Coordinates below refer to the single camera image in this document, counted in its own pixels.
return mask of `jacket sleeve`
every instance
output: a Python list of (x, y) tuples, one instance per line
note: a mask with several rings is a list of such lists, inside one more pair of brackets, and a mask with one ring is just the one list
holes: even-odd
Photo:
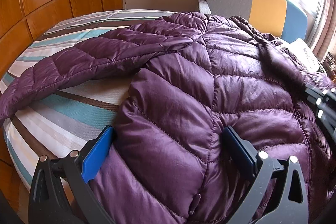
[(178, 13), (109, 31), (39, 61), (15, 79), (0, 97), (0, 126), (6, 118), (56, 90), (90, 79), (129, 75), (148, 60), (179, 51), (205, 32), (207, 18)]

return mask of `mattress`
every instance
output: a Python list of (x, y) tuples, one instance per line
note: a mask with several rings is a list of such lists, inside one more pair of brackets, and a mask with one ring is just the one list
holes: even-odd
[[(41, 59), (90, 37), (143, 23), (173, 12), (117, 10), (98, 12), (62, 21), (33, 42), (0, 81), (0, 92)], [(28, 190), (42, 155), (52, 159), (80, 150), (107, 124), (113, 124), (119, 105), (128, 96), (131, 78), (90, 80), (58, 90), (33, 102), (4, 122), (4, 138), (13, 164)]]

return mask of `teal stripe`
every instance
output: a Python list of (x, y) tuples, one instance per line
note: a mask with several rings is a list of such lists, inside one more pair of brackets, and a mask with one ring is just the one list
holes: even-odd
[(55, 37), (52, 39), (49, 39), (47, 41), (41, 41), (41, 42), (34, 42), (30, 47), (28, 48), (35, 48), (35, 47), (40, 47), (40, 46), (45, 46), (45, 45), (50, 45), (50, 44), (58, 44), (58, 43), (63, 43), (63, 42), (67, 42), (70, 40), (85, 40), (85, 39), (89, 39), (92, 37), (97, 37), (100, 36), (103, 33), (106, 33), (110, 30), (113, 30), (114, 28), (111, 29), (100, 29), (100, 30), (96, 30), (96, 29), (92, 29), (91, 31), (83, 31), (80, 33), (72, 33), (70, 35), (65, 35), (62, 37)]
[(100, 130), (104, 129), (107, 124), (112, 124), (117, 115), (116, 112), (111, 110), (84, 104), (56, 94), (42, 99), (40, 103), (74, 120)]
[(5, 73), (3, 79), (8, 83), (8, 85), (14, 81), (14, 77), (10, 76), (8, 73)]
[(5, 139), (5, 142), (7, 144), (8, 150), (10, 152), (10, 154), (13, 157), (13, 160), (17, 166), (17, 168), (19, 169), (20, 173), (22, 174), (22, 176), (24, 177), (24, 179), (28, 182), (29, 185), (32, 184), (33, 181), (33, 177), (29, 174), (29, 172), (27, 171), (27, 169), (24, 167), (24, 165), (22, 164), (22, 162), (20, 161), (19, 157), (17, 156), (17, 154), (15, 153), (13, 146), (11, 144), (11, 142), (7, 139), (7, 135), (5, 130), (3, 130), (3, 137)]
[(17, 58), (16, 61), (36, 61), (38, 62), (46, 57), (49, 57), (49, 56), (22, 56), (22, 57)]

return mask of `patterned curtain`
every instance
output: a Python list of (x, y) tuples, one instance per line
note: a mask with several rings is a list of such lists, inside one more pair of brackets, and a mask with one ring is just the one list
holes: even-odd
[(313, 49), (313, 53), (320, 62), (323, 62), (325, 59), (330, 46), (333, 48), (335, 45), (336, 0), (327, 0), (324, 10), (325, 24), (320, 36), (318, 37), (316, 46)]

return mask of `striped bed sheet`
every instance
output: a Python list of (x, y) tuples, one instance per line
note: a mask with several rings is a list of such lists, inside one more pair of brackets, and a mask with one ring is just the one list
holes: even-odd
[[(156, 10), (117, 10), (98, 12), (62, 21), (33, 42), (9, 68), (0, 81), (0, 92), (27, 68), (41, 59), (90, 37), (127, 27), (173, 12)], [(90, 80), (58, 90), (33, 102), (4, 122), (4, 138), (13, 164), (28, 190), (42, 155), (55, 159), (71, 150), (80, 150), (112, 124), (119, 105), (128, 96), (131, 79)]]

